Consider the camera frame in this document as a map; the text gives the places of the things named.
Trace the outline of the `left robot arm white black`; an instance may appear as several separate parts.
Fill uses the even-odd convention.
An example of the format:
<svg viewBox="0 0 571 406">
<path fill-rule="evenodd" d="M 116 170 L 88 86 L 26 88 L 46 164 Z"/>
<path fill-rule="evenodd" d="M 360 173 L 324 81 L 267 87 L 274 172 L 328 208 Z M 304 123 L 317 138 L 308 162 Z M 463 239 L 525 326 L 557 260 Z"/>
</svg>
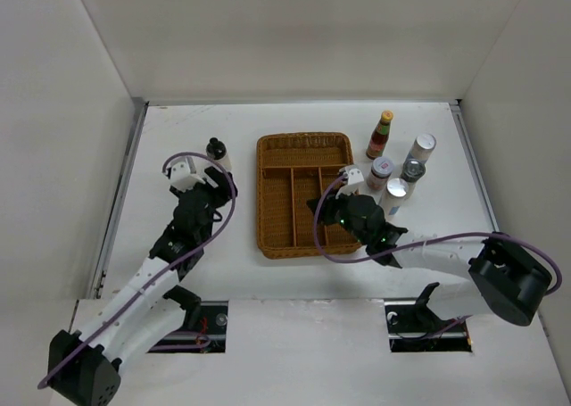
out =
<svg viewBox="0 0 571 406">
<path fill-rule="evenodd" d="M 178 192 L 173 218 L 129 282 L 96 317 L 74 331 L 58 332 L 49 345 L 47 374 L 39 382 L 75 405 L 106 405 L 128 364 L 169 333 L 191 333 L 200 323 L 199 298 L 180 283 L 230 218 L 219 208 L 236 205 L 232 175 L 214 164 Z"/>
</svg>

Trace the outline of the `red chili sauce bottle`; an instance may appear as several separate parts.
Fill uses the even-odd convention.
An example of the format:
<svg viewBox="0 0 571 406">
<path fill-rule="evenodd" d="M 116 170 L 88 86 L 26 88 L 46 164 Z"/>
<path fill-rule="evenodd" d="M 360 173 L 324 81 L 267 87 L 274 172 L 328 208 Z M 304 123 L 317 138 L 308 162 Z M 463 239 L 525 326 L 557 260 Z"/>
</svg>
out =
<svg viewBox="0 0 571 406">
<path fill-rule="evenodd" d="M 381 157 L 385 151 L 389 140 L 393 113 L 391 111 L 383 111 L 381 117 L 371 134 L 369 139 L 366 155 L 369 159 L 374 160 Z"/>
</svg>

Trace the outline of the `tall jar silver lid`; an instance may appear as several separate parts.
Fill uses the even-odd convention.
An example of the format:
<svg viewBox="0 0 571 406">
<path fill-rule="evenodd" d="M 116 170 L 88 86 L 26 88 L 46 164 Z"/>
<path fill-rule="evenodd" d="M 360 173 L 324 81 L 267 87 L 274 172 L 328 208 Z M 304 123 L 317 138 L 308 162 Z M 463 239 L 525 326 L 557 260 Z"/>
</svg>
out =
<svg viewBox="0 0 571 406">
<path fill-rule="evenodd" d="M 406 160 L 414 159 L 422 163 L 426 163 L 435 148 L 436 138 L 432 134 L 420 134 L 415 138 L 407 154 Z"/>
</svg>

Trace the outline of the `white jar silver lid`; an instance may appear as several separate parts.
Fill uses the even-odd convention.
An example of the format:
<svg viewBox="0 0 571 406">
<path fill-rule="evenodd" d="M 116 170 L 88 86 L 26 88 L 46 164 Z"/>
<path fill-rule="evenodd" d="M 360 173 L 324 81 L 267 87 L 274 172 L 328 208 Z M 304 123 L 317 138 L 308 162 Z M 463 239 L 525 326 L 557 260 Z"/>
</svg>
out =
<svg viewBox="0 0 571 406">
<path fill-rule="evenodd" d="M 401 208 L 409 195 L 409 185 L 401 178 L 392 178 L 386 185 L 379 201 L 385 216 L 392 217 Z"/>
</svg>

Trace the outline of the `spice jar white red lid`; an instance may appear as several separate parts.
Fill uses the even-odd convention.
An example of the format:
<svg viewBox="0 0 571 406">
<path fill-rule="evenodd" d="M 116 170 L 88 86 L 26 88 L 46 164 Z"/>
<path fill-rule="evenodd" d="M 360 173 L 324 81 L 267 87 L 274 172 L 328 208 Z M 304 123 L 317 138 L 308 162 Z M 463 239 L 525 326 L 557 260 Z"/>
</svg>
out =
<svg viewBox="0 0 571 406">
<path fill-rule="evenodd" d="M 368 187 L 374 191 L 382 190 L 392 176 L 393 170 L 394 164 L 389 158 L 384 156 L 377 157 L 371 164 L 367 178 Z"/>
<path fill-rule="evenodd" d="M 191 172 L 192 174 L 196 174 L 196 173 L 197 173 L 197 168 L 196 168 L 196 165 L 195 165 L 195 162 L 194 162 L 194 158 L 191 157 L 191 156 L 188 156 L 188 157 L 187 157 L 187 161 L 188 161 L 188 165 L 189 165 L 190 172 Z"/>
</svg>

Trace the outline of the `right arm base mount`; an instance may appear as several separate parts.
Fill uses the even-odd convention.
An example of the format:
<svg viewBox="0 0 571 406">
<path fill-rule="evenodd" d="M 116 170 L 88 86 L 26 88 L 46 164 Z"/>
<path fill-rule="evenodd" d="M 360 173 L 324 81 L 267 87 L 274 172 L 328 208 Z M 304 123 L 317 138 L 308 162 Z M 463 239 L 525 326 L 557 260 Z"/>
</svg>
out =
<svg viewBox="0 0 571 406">
<path fill-rule="evenodd" d="M 416 299 L 385 301 L 391 352 L 472 352 L 466 317 L 440 319 L 428 309 L 439 283 L 429 284 Z"/>
</svg>

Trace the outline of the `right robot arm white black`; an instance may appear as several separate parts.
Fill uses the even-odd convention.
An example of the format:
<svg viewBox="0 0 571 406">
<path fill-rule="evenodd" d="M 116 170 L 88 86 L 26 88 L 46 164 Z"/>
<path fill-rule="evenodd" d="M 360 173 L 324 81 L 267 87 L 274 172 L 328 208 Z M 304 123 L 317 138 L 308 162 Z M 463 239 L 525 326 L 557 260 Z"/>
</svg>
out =
<svg viewBox="0 0 571 406">
<path fill-rule="evenodd" d="M 395 269 L 428 269 L 459 278 L 428 283 L 416 298 L 414 320 L 427 331 L 444 321 L 494 314 L 527 327 L 545 296 L 562 284 L 554 260 L 538 248 L 501 232 L 413 236 L 390 223 L 369 195 L 328 188 L 307 206 L 315 226 L 337 225 L 365 248 L 365 260 Z"/>
</svg>

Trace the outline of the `brown wicker basket tray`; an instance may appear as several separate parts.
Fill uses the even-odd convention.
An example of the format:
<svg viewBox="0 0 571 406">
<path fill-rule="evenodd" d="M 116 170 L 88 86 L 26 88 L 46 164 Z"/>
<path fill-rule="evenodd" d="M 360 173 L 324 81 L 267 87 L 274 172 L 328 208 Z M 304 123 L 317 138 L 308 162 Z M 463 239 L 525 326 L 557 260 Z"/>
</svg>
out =
<svg viewBox="0 0 571 406">
<path fill-rule="evenodd" d="M 319 254 L 307 202 L 318 200 L 338 171 L 351 164 L 350 140 L 340 132 L 284 133 L 258 140 L 257 245 L 266 258 Z"/>
</svg>

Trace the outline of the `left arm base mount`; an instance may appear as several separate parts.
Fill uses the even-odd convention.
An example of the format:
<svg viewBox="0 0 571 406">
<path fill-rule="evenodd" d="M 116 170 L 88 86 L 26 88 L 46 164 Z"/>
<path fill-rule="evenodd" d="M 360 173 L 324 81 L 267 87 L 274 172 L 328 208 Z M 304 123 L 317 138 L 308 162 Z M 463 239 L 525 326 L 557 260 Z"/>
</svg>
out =
<svg viewBox="0 0 571 406">
<path fill-rule="evenodd" d="M 164 295 L 185 312 L 182 325 L 167 334 L 149 353 L 224 353 L 229 303 L 204 302 L 197 294 L 175 286 Z"/>
</svg>

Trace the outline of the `clear top salt grinder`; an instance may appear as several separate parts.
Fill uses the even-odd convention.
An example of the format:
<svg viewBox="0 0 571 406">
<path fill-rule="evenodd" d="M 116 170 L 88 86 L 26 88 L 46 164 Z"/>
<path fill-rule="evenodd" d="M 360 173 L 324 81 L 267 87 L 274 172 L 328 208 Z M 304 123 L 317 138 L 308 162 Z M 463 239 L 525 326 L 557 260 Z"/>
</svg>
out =
<svg viewBox="0 0 571 406">
<path fill-rule="evenodd" d="M 406 160 L 401 169 L 400 178 L 409 186 L 415 186 L 426 174 L 426 165 L 418 159 Z"/>
</svg>

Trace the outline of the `dark sauce bottle black cap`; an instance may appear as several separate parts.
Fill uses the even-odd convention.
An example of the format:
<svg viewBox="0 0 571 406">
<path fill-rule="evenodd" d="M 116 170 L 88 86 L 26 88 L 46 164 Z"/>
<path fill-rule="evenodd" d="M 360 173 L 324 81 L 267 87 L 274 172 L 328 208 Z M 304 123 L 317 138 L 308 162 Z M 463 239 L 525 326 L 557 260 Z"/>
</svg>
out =
<svg viewBox="0 0 571 406">
<path fill-rule="evenodd" d="M 232 170 L 230 158 L 228 156 L 228 149 L 226 145 L 218 140 L 216 137 L 211 137 L 206 145 L 206 154 L 223 166 L 227 171 Z"/>
</svg>

